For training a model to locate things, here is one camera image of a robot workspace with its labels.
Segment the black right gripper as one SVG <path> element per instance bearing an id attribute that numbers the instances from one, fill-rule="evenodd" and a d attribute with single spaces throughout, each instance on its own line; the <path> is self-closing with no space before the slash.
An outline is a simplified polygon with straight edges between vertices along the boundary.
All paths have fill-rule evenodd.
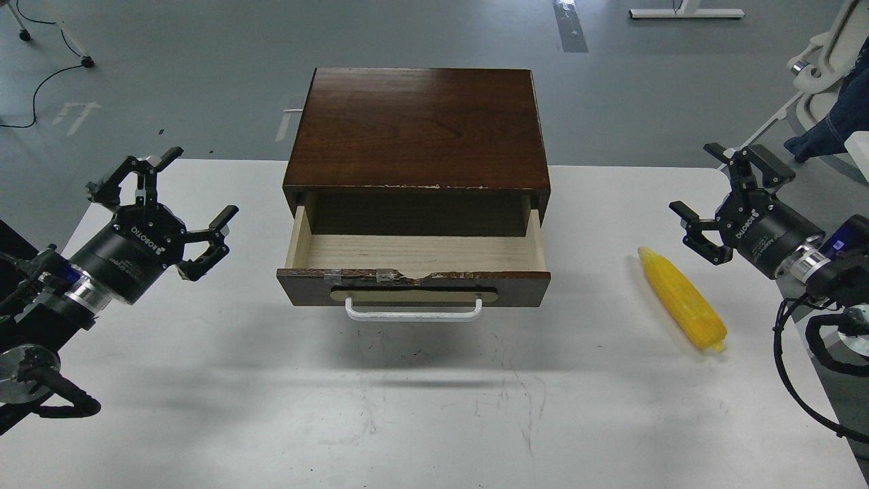
<path id="1" fill-rule="evenodd" d="M 703 149 L 724 165 L 731 192 L 715 213 L 720 222 L 701 219 L 682 201 L 669 204 L 686 230 L 686 247 L 715 266 L 729 262 L 735 249 L 767 278 L 776 279 L 798 247 L 823 240 L 822 229 L 775 197 L 796 173 L 773 152 L 749 145 L 727 155 L 719 143 L 706 143 Z M 710 241 L 707 231 L 721 231 L 724 245 Z"/>

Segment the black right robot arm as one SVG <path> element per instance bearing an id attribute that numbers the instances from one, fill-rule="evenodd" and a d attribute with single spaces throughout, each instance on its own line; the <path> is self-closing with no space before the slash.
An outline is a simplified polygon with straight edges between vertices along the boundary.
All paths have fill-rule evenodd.
<path id="1" fill-rule="evenodd" d="M 669 205 L 682 219 L 684 244 L 712 264 L 725 264 L 739 253 L 767 278 L 791 274 L 811 300 L 843 307 L 841 314 L 811 319 L 807 343 L 826 368 L 866 377 L 865 365 L 832 358 L 820 328 L 836 326 L 850 337 L 867 334 L 867 219 L 853 215 L 826 238 L 822 229 L 778 199 L 777 189 L 794 180 L 795 172 L 768 149 L 749 145 L 728 156 L 719 143 L 707 143 L 704 150 L 725 166 L 731 191 L 713 219 L 701 219 L 680 201 Z"/>

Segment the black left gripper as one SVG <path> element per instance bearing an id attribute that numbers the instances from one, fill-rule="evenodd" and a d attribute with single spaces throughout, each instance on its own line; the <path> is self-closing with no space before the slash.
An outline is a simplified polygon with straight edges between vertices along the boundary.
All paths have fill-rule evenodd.
<path id="1" fill-rule="evenodd" d="M 238 213 L 236 205 L 227 205 L 207 229 L 184 232 L 183 221 L 156 200 L 158 174 L 182 154 L 183 148 L 171 147 L 161 157 L 128 156 L 117 170 L 86 185 L 89 201 L 115 214 L 69 262 L 127 304 L 136 303 L 171 264 L 182 279 L 199 281 L 229 254 L 224 228 Z M 121 206 L 121 183 L 131 173 L 137 175 L 136 204 Z M 190 242 L 208 247 L 197 259 L 181 260 Z"/>

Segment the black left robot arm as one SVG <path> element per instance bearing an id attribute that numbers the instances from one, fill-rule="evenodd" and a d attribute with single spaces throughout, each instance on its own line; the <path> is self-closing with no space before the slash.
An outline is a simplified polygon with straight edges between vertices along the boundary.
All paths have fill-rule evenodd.
<path id="1" fill-rule="evenodd" d="M 48 247 L 31 259 L 2 253 L 20 282 L 2 299 L 2 431 L 34 414 L 41 418 L 86 418 L 100 403 L 63 377 L 59 352 L 89 330 L 113 300 L 136 303 L 165 270 L 197 281 L 229 254 L 225 207 L 201 231 L 158 201 L 158 175 L 182 155 L 172 147 L 161 157 L 127 157 L 96 182 L 90 202 L 112 213 L 70 259 Z"/>

